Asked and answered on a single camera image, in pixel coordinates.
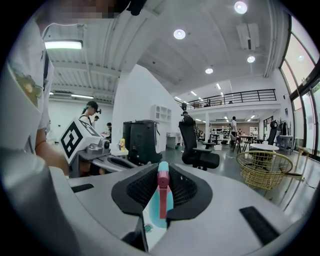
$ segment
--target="black slot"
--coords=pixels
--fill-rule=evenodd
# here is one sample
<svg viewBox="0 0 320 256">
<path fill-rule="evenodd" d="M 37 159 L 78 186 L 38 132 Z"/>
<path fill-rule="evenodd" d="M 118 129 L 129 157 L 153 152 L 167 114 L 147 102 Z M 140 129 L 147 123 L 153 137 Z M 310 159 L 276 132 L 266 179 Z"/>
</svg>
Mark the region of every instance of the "black slot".
<svg viewBox="0 0 320 256">
<path fill-rule="evenodd" d="M 264 246 L 280 235 L 253 206 L 242 208 L 239 211 Z"/>
<path fill-rule="evenodd" d="M 94 186 L 92 184 L 89 184 L 89 183 L 71 187 L 71 189 L 72 189 L 72 191 L 74 193 L 78 193 L 78 192 L 81 192 L 81 191 L 89 190 L 89 189 L 92 189 L 92 188 L 94 188 Z"/>
</svg>

